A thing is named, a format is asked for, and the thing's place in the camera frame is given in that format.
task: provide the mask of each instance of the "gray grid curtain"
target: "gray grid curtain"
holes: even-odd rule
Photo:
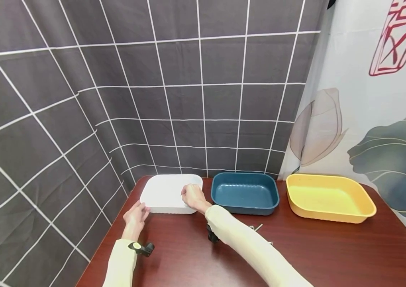
[[[144,175],[276,178],[325,0],[0,0],[0,286],[74,286]]]

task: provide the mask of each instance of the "red calligraphy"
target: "red calligraphy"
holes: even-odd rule
[[[370,76],[395,73],[406,63],[406,0],[393,0],[375,50]]]

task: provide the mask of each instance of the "wooden table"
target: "wooden table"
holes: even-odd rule
[[[124,228],[122,215],[131,208],[150,177],[143,177],[123,206],[78,287],[100,287],[110,252]],[[210,199],[212,179],[203,179]],[[311,220],[295,215],[288,204],[284,181],[278,181],[280,203],[270,216],[235,215],[257,226],[268,241],[315,287],[406,286],[406,227],[375,190],[364,186],[378,208],[362,224]],[[254,270],[230,247],[212,244],[207,221],[196,213],[151,214],[140,241],[152,242],[149,258],[138,257],[133,286],[229,287],[266,286]]]

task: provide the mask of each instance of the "white plastic tray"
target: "white plastic tray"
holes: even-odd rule
[[[192,214],[194,209],[180,195],[187,184],[203,188],[203,179],[197,175],[155,175],[145,185],[140,201],[151,208],[151,213]]]

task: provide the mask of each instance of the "fabric curtain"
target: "fabric curtain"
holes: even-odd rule
[[[337,1],[324,22],[280,178],[347,176],[406,224],[406,0]]]

